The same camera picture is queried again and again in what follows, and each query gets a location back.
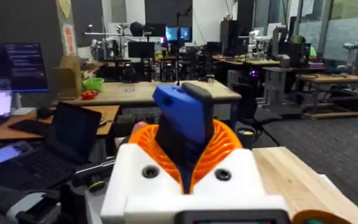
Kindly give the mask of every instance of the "laptop keyboard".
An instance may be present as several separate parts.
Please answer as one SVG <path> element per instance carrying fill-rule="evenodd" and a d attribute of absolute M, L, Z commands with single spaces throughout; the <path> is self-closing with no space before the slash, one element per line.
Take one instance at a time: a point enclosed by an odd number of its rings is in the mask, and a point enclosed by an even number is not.
<path fill-rule="evenodd" d="M 73 173 L 73 165 L 45 150 L 21 157 L 16 162 L 38 179 L 27 186 L 28 189 L 49 189 Z"/>

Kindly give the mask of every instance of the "poster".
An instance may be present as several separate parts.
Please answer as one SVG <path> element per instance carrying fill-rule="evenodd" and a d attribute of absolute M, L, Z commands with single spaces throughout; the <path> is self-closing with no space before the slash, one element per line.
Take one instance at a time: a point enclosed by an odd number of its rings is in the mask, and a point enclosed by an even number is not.
<path fill-rule="evenodd" d="M 76 43 L 73 26 L 70 24 L 63 25 L 63 36 L 64 36 L 64 45 L 65 45 L 65 54 L 74 56 L 76 55 Z"/>
<path fill-rule="evenodd" d="M 71 12 L 71 0 L 58 0 L 58 3 L 67 19 Z"/>

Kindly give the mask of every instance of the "phone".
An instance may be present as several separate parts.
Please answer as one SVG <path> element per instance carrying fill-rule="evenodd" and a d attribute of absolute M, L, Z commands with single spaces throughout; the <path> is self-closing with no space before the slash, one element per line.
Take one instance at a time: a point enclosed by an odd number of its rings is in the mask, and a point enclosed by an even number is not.
<path fill-rule="evenodd" d="M 0 148 L 0 163 L 13 159 L 25 152 L 30 151 L 31 149 L 32 147 L 24 141 Z"/>

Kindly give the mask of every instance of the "sign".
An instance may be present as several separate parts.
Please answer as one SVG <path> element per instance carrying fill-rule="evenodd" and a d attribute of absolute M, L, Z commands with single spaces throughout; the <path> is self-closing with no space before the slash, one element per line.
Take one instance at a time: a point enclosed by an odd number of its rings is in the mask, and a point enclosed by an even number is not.
<path fill-rule="evenodd" d="M 63 36 L 64 36 L 64 45 L 65 45 L 65 55 L 74 56 L 76 53 L 76 43 L 74 37 L 73 26 L 69 24 L 63 25 Z"/>

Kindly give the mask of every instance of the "glass wall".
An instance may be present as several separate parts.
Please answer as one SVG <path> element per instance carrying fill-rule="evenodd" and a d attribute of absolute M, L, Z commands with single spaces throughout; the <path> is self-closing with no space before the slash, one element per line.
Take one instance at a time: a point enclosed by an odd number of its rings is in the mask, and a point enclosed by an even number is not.
<path fill-rule="evenodd" d="M 315 50 L 317 50 L 320 40 L 321 20 L 325 1 L 327 0 L 303 1 L 298 35 L 303 36 L 306 39 L 306 43 L 311 43 L 311 46 Z"/>
<path fill-rule="evenodd" d="M 255 7 L 255 26 L 254 29 L 260 31 L 261 35 L 265 35 L 267 28 L 267 18 L 269 14 L 269 0 L 256 0 Z"/>
<path fill-rule="evenodd" d="M 358 1 L 334 0 L 323 58 L 345 61 L 347 50 L 343 48 L 343 44 L 357 41 Z"/>

